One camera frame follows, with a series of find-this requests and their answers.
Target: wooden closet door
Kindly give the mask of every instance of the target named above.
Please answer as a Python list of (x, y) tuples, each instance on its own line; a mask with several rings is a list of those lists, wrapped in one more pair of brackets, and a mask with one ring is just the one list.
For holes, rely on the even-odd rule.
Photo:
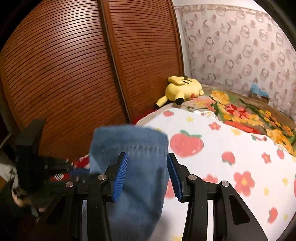
[(96, 127), (126, 122), (96, 0), (43, 0), (5, 44), (0, 73), (20, 128), (46, 118), (41, 155), (81, 157)]
[(101, 0), (131, 119), (151, 110), (169, 76), (184, 75), (171, 0)]

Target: silver rivet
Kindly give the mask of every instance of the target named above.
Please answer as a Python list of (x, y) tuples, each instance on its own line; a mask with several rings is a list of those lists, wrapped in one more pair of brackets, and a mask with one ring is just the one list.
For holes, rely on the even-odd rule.
[(66, 187), (67, 188), (71, 188), (73, 185), (74, 185), (74, 183), (71, 182), (71, 181), (69, 181), (69, 182), (66, 183)]
[(190, 180), (194, 181), (194, 180), (197, 179), (197, 176), (195, 176), (194, 174), (190, 174), (190, 175), (188, 176), (188, 178), (189, 178)]
[(229, 187), (229, 182), (227, 182), (227, 181), (222, 181), (222, 186), (224, 186), (224, 187)]
[(105, 174), (101, 174), (98, 176), (99, 180), (105, 180), (107, 178), (107, 176)]

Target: plush toy head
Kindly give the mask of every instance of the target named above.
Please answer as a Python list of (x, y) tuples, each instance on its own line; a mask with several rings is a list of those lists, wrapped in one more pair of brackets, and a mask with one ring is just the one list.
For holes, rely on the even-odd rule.
[(175, 101), (179, 105), (184, 100), (190, 100), (204, 94), (201, 84), (195, 79), (171, 76), (168, 81), (170, 84), (165, 90), (165, 96), (157, 101), (156, 107), (163, 106), (168, 100)]

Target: black ear tip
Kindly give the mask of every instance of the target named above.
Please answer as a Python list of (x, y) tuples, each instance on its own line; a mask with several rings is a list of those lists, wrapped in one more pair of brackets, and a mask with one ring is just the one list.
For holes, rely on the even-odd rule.
[(181, 105), (184, 102), (184, 99), (178, 98), (178, 99), (175, 100), (175, 102), (176, 102), (177, 105)]

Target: wallpaper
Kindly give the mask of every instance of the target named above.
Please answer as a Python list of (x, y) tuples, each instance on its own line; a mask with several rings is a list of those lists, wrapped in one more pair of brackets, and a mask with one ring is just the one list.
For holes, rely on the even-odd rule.
[(191, 77), (244, 95), (256, 83), (270, 105), (296, 119), (296, 52), (267, 13), (227, 5), (176, 9)]

